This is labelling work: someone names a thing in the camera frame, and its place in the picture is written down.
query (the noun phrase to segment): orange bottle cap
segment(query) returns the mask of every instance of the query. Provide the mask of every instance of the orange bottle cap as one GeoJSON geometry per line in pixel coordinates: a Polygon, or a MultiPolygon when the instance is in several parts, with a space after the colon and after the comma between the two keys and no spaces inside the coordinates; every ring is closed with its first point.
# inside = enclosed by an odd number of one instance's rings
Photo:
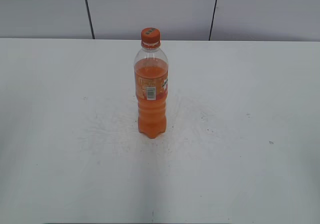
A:
{"type": "Polygon", "coordinates": [[[145,28],[141,31],[142,47],[158,48],[160,44],[160,31],[157,28],[145,28]]]}

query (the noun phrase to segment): orange soda bottle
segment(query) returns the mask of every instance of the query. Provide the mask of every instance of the orange soda bottle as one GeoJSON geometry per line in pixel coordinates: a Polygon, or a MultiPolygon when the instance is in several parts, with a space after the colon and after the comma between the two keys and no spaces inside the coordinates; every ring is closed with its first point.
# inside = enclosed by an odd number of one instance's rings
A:
{"type": "Polygon", "coordinates": [[[141,40],[142,49],[134,60],[138,129],[149,138],[155,138],[167,128],[168,59],[160,49],[158,29],[143,29],[141,40]]]}

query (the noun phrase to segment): barcode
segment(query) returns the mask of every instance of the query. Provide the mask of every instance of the barcode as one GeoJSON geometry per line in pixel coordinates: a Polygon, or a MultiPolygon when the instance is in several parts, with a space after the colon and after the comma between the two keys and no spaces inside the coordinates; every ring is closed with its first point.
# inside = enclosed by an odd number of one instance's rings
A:
{"type": "Polygon", "coordinates": [[[146,88],[146,99],[155,100],[156,99],[156,87],[145,87],[146,88]]]}

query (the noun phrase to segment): orange liquid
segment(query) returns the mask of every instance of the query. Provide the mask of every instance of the orange liquid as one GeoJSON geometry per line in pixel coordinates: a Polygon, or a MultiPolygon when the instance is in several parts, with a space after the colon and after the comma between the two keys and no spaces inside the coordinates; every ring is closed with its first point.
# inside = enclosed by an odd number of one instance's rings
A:
{"type": "MultiPolygon", "coordinates": [[[[147,79],[160,78],[168,71],[168,64],[161,59],[146,58],[138,61],[134,70],[137,75],[147,79]]],[[[138,97],[138,129],[149,138],[155,138],[164,133],[167,128],[166,119],[166,98],[167,93],[161,99],[150,101],[138,97]]]]}

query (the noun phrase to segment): white tabletop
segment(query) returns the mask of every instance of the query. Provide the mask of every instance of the white tabletop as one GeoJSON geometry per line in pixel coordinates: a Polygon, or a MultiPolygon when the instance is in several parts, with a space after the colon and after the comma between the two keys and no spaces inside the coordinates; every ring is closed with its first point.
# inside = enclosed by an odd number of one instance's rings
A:
{"type": "Polygon", "coordinates": [[[139,41],[0,39],[1,224],[320,222],[320,43],[162,47],[151,140],[139,41]]]}

